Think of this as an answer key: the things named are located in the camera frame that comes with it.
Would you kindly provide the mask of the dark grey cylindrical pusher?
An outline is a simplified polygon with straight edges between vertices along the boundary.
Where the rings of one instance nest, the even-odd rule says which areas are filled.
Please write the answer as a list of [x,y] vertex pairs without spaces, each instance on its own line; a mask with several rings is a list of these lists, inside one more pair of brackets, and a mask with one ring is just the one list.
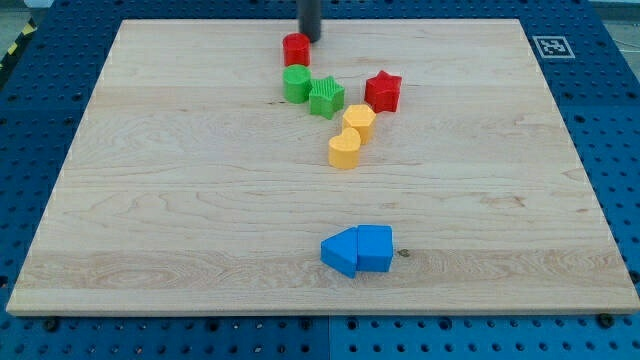
[[321,38],[322,1],[297,0],[298,31],[310,42]]

